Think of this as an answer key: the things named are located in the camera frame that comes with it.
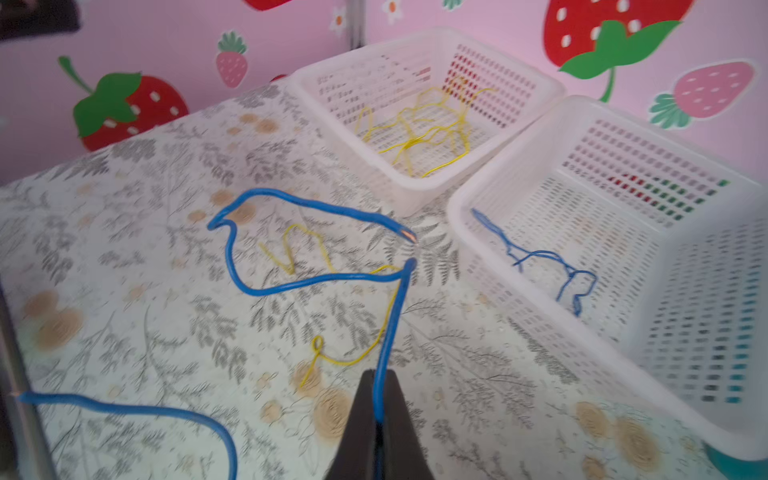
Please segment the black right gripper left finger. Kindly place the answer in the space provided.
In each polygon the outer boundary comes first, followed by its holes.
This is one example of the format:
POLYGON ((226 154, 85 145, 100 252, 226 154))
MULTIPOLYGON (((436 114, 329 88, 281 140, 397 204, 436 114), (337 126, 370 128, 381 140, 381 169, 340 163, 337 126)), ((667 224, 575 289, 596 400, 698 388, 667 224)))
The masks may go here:
POLYGON ((376 421, 373 413, 374 371, 363 372, 358 384, 338 450, 326 480, 371 480, 374 478, 376 421))

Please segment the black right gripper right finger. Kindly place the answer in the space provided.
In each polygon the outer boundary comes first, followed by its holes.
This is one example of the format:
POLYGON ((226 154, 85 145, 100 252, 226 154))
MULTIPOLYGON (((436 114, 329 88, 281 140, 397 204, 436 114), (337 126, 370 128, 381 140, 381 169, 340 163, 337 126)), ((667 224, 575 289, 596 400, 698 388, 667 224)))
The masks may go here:
POLYGON ((380 441, 380 478, 432 480, 397 375, 387 372, 380 441))

